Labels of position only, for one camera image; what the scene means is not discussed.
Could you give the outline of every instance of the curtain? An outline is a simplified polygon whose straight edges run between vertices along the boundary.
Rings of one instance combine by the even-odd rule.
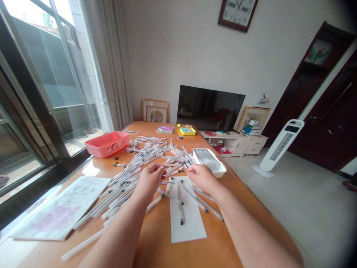
[[[114,130],[133,121],[122,13],[119,0],[81,0],[97,54]]]

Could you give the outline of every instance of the tower fan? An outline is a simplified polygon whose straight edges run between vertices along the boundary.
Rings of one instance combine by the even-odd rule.
[[[293,143],[304,125],[304,121],[297,119],[289,120],[276,137],[260,165],[254,165],[253,169],[262,174],[264,177],[270,178],[274,176],[274,173],[269,171],[273,169],[275,164]]]

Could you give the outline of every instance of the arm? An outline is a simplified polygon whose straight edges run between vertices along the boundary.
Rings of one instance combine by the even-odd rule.
[[[218,203],[235,249],[245,268],[302,267],[264,227],[244,208],[204,165],[192,165],[187,175]]]
[[[133,195],[79,267],[132,267],[145,212],[165,179],[164,170],[165,166],[156,163],[143,169]]]

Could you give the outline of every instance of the person's left hand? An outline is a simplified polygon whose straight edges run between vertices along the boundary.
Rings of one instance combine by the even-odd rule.
[[[165,174],[166,170],[164,165],[158,163],[148,165],[142,170],[134,193],[141,196],[141,198],[147,199],[148,203],[150,203],[154,198],[154,194],[160,182],[166,179]]]

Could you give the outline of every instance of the black tv screen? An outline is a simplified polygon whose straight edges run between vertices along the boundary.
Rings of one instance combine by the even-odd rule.
[[[242,94],[181,85],[176,123],[200,130],[230,131],[244,98]]]

